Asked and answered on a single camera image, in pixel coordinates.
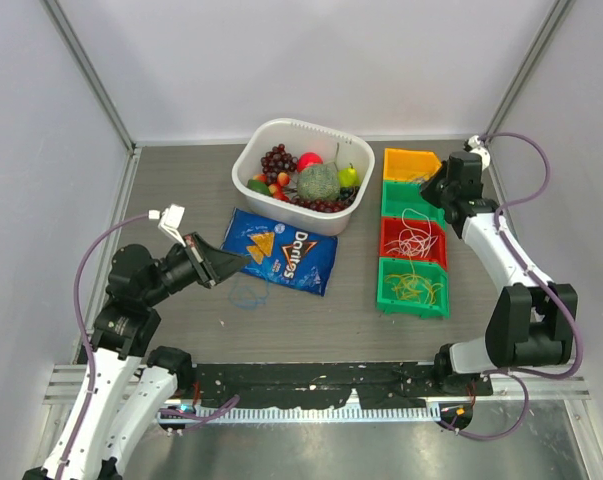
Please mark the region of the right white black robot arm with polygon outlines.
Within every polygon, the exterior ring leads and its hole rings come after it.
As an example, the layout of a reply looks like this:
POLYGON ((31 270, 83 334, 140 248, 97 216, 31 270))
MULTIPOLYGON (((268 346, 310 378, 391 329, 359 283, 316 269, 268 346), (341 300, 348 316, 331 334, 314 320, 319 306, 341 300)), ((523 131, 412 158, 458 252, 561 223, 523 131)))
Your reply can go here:
POLYGON ((536 267, 511 233, 498 204, 483 195, 486 151, 452 153, 420 188, 421 197, 444 211, 457 237, 477 255, 499 296, 483 336, 441 347, 432 380, 453 395, 486 371, 544 376, 545 367, 576 360, 578 296, 536 267))

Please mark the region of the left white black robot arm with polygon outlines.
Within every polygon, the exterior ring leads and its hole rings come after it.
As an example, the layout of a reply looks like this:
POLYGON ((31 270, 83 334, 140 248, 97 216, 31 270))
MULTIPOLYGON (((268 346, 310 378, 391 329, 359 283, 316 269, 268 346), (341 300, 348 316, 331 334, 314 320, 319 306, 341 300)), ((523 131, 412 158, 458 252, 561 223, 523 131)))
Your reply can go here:
POLYGON ((148 349, 169 296, 199 284, 212 288, 248 264, 246 256, 209 245, 197 233, 155 259, 131 244, 112 258, 108 299, 85 348, 87 369, 52 452, 27 479, 120 479, 144 432, 171 397, 186 397, 195 373, 189 353, 148 349))

